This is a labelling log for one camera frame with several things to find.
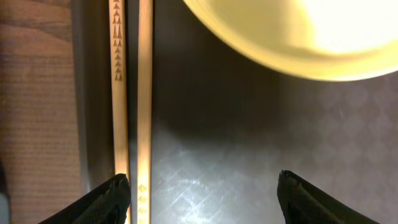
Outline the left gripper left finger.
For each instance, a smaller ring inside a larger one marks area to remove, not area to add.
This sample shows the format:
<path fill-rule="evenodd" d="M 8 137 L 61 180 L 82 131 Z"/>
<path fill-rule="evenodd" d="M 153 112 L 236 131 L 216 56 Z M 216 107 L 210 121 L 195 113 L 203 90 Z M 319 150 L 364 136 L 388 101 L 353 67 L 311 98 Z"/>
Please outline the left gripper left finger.
<path fill-rule="evenodd" d="M 117 174 L 40 224 L 123 224 L 131 203 L 126 174 Z"/>

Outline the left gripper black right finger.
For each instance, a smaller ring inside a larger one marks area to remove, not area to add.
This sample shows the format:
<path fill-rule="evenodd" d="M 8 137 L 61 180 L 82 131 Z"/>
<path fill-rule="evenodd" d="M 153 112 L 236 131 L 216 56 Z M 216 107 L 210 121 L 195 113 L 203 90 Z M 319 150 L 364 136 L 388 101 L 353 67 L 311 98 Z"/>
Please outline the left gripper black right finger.
<path fill-rule="evenodd" d="M 277 198 L 286 224 L 377 224 L 290 170 L 279 174 Z"/>

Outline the yellow round plate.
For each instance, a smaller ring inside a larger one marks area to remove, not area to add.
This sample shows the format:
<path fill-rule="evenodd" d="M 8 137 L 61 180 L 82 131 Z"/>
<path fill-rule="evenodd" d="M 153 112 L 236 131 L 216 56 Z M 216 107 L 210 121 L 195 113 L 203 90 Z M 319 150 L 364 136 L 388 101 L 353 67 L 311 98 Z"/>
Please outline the yellow round plate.
<path fill-rule="evenodd" d="M 397 70 L 397 0 L 185 0 L 235 51 L 278 72 L 343 82 Z"/>

